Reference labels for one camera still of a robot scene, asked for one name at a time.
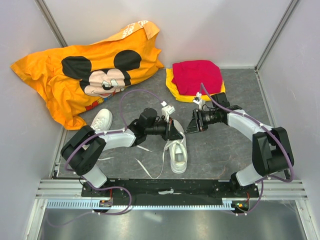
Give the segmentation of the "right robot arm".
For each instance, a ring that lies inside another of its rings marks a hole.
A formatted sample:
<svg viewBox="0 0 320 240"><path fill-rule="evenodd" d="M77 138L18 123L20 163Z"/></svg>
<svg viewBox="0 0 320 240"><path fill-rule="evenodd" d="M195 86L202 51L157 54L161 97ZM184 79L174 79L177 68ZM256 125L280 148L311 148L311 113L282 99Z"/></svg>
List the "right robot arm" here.
<svg viewBox="0 0 320 240"><path fill-rule="evenodd" d="M235 172L230 177L229 191L235 197L242 196L247 186L264 179L275 178L284 172L283 182L293 180L294 157L287 131L283 127L271 127L248 115L238 105L230 105L225 93L210 96L212 106L206 110L205 100L197 93L193 102L198 108L193 110L186 134L206 131L209 125L224 123L247 137L252 143L251 164Z"/></svg>

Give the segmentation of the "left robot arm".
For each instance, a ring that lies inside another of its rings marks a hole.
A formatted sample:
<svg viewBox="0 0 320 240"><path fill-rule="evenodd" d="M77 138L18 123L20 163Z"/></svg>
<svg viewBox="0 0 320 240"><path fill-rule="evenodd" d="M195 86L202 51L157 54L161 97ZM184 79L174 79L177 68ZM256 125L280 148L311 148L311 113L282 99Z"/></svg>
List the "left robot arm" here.
<svg viewBox="0 0 320 240"><path fill-rule="evenodd" d="M92 191L104 197L109 193L110 185L107 176L97 166L103 151L136 147L148 135L161 136L169 144L184 140L184 131L167 110L163 113L158 116L155 109L146 108L127 128L117 130L94 130L85 125L62 147L60 154L70 171L87 180Z"/></svg>

